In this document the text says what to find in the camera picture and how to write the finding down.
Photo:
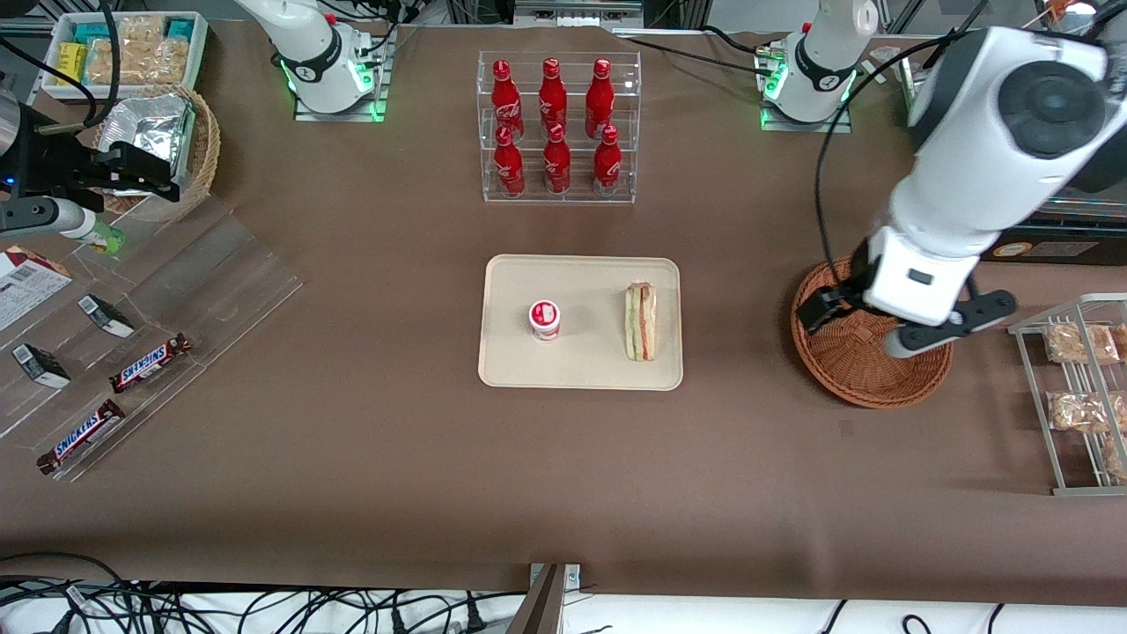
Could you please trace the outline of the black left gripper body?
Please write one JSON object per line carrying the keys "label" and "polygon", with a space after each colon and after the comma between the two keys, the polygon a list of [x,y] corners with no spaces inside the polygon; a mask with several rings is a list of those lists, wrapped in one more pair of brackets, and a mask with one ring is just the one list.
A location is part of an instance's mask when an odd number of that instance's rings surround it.
{"label": "black left gripper body", "polygon": [[875,306],[871,306],[869,302],[866,301],[866,291],[871,288],[876,278],[876,273],[873,273],[873,270],[852,273],[848,277],[842,277],[838,273],[836,273],[836,270],[832,270],[829,276],[833,277],[832,285],[840,285],[843,294],[843,304],[841,309],[835,309],[835,318],[833,321],[841,320],[842,318],[848,316],[848,314],[855,312],[869,313],[877,316],[878,309],[875,309]]}

